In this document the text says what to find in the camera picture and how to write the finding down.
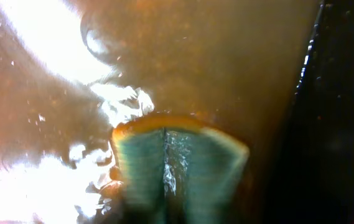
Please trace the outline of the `green yellow sponge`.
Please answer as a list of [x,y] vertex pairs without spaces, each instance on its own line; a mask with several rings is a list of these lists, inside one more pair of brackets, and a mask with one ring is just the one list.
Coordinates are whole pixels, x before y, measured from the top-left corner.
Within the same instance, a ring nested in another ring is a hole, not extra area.
[[228,223],[249,147],[187,116],[144,116],[113,129],[125,223]]

